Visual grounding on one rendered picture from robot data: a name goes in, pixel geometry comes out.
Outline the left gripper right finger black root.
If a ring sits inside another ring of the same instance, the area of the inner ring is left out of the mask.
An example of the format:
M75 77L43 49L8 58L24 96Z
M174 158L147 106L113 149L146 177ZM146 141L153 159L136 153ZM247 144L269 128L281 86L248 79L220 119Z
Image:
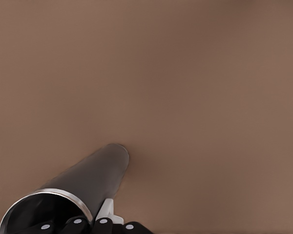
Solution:
M96 216L92 234L152 234L152 231L136 221L124 223L122 217L114 214L114 200L107 198Z

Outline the left gripper left finger black root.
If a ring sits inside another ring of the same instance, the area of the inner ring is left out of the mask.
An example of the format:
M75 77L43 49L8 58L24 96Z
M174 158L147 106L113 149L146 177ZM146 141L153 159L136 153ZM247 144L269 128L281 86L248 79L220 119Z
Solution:
M23 234L89 234L90 225L82 216L75 216L65 223L52 220L35 224L23 230Z

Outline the dark tennis tube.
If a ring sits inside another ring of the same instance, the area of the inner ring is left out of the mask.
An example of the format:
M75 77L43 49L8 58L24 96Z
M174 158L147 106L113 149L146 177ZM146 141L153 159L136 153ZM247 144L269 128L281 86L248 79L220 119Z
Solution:
M0 234L15 234L45 221L60 229L75 216L92 224L104 201L115 197L128 164L122 145L100 148L15 202L2 218Z

